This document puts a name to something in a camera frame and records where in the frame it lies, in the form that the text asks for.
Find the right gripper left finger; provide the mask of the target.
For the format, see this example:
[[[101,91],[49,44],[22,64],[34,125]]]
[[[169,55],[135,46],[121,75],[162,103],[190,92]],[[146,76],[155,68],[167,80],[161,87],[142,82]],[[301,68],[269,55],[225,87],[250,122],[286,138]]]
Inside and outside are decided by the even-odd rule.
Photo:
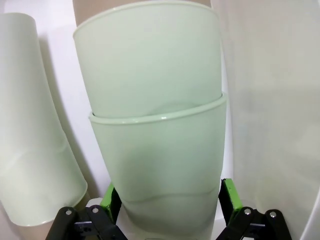
[[[116,225],[122,201],[111,183],[101,203],[82,210],[62,207],[47,234],[48,240],[124,240]]]

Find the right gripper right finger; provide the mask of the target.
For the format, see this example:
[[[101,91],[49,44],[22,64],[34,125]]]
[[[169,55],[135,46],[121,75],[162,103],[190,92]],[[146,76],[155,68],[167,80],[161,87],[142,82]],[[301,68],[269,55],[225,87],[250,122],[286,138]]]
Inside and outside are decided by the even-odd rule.
[[[284,215],[278,209],[265,213],[244,206],[234,182],[230,178],[221,180],[218,200],[226,227],[218,240],[291,240]]]

